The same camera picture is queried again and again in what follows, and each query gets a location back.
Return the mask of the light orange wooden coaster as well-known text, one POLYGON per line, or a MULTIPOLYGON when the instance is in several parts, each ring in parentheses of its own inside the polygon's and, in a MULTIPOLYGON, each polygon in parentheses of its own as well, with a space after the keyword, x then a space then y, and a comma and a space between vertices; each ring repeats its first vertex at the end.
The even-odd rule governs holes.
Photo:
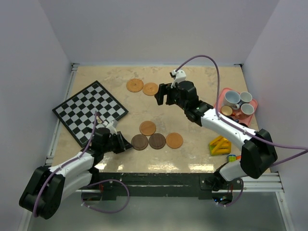
POLYGON ((183 138, 179 133, 169 133, 166 137, 166 143, 168 147, 172 149, 180 148, 183 144, 183 138))

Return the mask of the dark brown wooden coaster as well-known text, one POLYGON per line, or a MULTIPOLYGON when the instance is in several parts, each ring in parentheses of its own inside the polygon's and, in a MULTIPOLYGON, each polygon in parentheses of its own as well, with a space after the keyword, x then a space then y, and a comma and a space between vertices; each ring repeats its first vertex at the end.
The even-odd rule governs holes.
POLYGON ((143 134, 137 134, 132 138, 131 145, 135 150, 144 150, 148 146, 148 138, 143 134))

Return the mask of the scalloped light cork coaster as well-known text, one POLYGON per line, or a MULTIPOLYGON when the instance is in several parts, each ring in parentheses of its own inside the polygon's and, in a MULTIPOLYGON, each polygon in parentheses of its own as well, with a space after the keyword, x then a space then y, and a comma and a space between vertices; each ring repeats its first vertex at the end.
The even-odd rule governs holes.
POLYGON ((130 92, 139 92, 143 89, 144 83, 141 79, 133 78, 126 83, 126 88, 130 92))

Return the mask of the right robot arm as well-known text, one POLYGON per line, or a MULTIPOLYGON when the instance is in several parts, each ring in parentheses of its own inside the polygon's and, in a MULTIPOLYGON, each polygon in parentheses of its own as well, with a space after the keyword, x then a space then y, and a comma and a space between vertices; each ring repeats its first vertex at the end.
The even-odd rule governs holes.
POLYGON ((192 82, 160 84, 155 98, 158 105, 177 105, 191 122, 218 133, 241 151, 240 160, 216 170, 214 183, 218 188, 226 189, 232 180, 245 176, 258 179, 277 160, 275 148, 269 144, 269 132, 242 127, 217 113, 213 106, 199 99, 192 82))

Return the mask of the round light cork coaster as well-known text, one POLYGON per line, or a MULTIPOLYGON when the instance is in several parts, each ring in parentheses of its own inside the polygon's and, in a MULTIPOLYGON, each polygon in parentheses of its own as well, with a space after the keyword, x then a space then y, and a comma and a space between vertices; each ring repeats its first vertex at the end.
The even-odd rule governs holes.
POLYGON ((158 92, 158 85, 155 83, 146 83, 143 86, 142 92, 147 96, 154 96, 158 92))

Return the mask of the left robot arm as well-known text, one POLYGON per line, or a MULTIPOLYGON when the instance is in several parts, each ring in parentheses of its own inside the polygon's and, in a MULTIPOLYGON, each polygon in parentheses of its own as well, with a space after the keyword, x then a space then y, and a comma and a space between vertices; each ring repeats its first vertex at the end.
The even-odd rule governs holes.
POLYGON ((96 129, 86 147, 73 158, 54 167, 40 166, 34 170, 19 199, 20 207, 35 217, 51 218, 60 203, 76 190, 99 185, 99 171, 95 166, 105 153, 120 154, 131 148, 121 132, 96 129))

